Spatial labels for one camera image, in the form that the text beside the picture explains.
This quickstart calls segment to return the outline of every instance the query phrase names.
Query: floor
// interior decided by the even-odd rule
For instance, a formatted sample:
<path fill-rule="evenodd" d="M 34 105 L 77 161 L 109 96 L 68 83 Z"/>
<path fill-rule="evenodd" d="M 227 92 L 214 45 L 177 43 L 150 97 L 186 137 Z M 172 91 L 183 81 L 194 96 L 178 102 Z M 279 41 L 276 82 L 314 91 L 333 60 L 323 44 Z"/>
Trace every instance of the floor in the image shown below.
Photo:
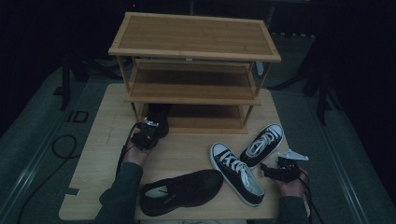
<path fill-rule="evenodd" d="M 282 63 L 273 67 L 264 87 L 293 77 L 315 38 L 273 35 L 273 39 Z M 1 139 L 1 147 L 14 149 L 1 165 L 2 170 L 8 169 L 2 184 L 1 223 L 89 223 L 68 222 L 57 216 L 63 190 L 78 160 L 54 156 L 53 148 L 56 152 L 61 150 L 62 155 L 81 152 L 106 85 L 120 80 L 93 71 L 87 83 L 73 80 L 71 103 L 60 111 L 62 100 L 52 95 L 60 84 L 60 71 L 48 77 Z M 396 209 L 348 117 L 328 100 L 327 125 L 323 126 L 316 116 L 317 95 L 306 97 L 301 92 L 305 82 L 304 79 L 272 94 L 290 148 L 310 157 L 301 165 L 310 174 L 313 201 L 320 217 L 324 223 L 396 223 Z M 69 119 L 72 111 L 84 111 L 89 116 L 85 122 L 73 122 Z M 66 141 L 68 137 L 57 139 L 65 134 L 75 136 L 77 145 Z M 314 223 L 319 223 L 318 215 L 314 213 L 313 217 Z"/>

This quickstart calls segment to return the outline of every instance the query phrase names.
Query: black sneaker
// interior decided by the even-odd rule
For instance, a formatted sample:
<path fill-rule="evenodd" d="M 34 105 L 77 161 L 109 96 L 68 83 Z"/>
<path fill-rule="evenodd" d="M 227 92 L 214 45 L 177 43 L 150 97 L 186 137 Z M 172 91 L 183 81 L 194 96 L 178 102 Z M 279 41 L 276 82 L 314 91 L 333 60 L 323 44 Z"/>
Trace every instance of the black sneaker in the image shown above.
<path fill-rule="evenodd" d="M 278 124 L 263 128 L 254 141 L 242 152 L 239 160 L 248 167 L 256 167 L 262 160 L 273 153 L 282 143 L 283 129 Z"/>
<path fill-rule="evenodd" d="M 262 202 L 264 189 L 247 165 L 239 161 L 227 146 L 214 144 L 210 148 L 210 160 L 213 167 L 223 173 L 224 179 L 242 201 L 253 207 Z"/>
<path fill-rule="evenodd" d="M 223 176 L 217 170 L 202 170 L 143 186 L 140 207 L 149 217 L 178 207 L 195 207 L 212 200 L 221 189 Z"/>
<path fill-rule="evenodd" d="M 155 133 L 155 137 L 162 138 L 169 133 L 168 112 L 171 105 L 165 104 L 149 104 L 148 105 L 148 120 L 158 123 L 159 127 Z"/>

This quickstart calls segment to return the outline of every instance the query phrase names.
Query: black stand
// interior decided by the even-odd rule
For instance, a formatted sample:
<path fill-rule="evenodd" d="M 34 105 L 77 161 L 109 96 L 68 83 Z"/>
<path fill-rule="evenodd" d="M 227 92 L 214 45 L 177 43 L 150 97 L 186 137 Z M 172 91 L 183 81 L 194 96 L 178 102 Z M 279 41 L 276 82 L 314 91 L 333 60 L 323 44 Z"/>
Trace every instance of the black stand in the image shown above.
<path fill-rule="evenodd" d="M 283 83 L 267 88 L 268 90 L 283 90 L 297 81 L 308 78 L 303 93 L 305 96 L 313 96 L 319 90 L 317 115 L 322 125 L 326 125 L 324 118 L 327 104 L 326 95 L 333 58 L 339 46 L 334 36 L 335 32 L 330 25 L 325 25 L 306 54 L 297 75 Z"/>
<path fill-rule="evenodd" d="M 64 111 L 70 102 L 70 70 L 77 81 L 86 82 L 89 79 L 87 73 L 87 65 L 97 70 L 112 79 L 121 79 L 121 77 L 114 74 L 110 69 L 102 66 L 91 57 L 76 51 L 71 51 L 64 55 L 62 61 L 62 87 L 58 88 L 55 94 L 62 95 L 63 102 L 61 110 Z"/>

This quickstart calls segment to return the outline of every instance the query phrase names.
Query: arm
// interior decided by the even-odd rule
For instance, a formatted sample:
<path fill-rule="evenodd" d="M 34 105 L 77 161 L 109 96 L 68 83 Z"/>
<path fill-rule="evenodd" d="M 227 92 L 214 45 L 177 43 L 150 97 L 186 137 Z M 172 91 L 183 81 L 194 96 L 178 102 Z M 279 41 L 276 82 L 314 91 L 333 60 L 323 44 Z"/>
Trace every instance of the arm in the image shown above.
<path fill-rule="evenodd" d="M 100 197 L 102 208 L 93 223 L 134 223 L 137 191 L 151 150 L 141 151 L 128 144 L 120 172 L 110 189 Z"/>
<path fill-rule="evenodd" d="M 301 172 L 300 179 L 306 179 L 306 172 Z M 304 204 L 305 186 L 300 179 L 284 183 L 275 180 L 279 190 L 279 212 L 276 224 L 306 224 L 308 216 Z"/>

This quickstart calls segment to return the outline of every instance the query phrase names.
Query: white shoelace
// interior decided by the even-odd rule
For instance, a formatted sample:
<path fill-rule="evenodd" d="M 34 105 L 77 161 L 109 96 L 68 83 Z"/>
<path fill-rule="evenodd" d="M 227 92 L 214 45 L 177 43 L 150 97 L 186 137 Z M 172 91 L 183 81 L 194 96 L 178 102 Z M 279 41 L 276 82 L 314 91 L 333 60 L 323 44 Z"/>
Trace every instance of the white shoelace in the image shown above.
<path fill-rule="evenodd" d="M 270 128 L 268 130 L 270 133 L 264 134 L 261 138 L 250 144 L 249 148 L 247 149 L 250 155 L 254 157 L 258 156 L 266 146 L 271 144 L 276 139 L 278 134 Z"/>
<path fill-rule="evenodd" d="M 228 151 L 224 153 L 224 155 L 220 157 L 220 162 L 224 163 L 228 167 L 230 167 L 231 163 L 231 169 L 237 174 L 241 174 L 242 183 L 244 183 L 246 187 L 250 186 L 248 174 L 246 172 L 248 167 L 243 162 L 239 161 L 232 152 Z"/>

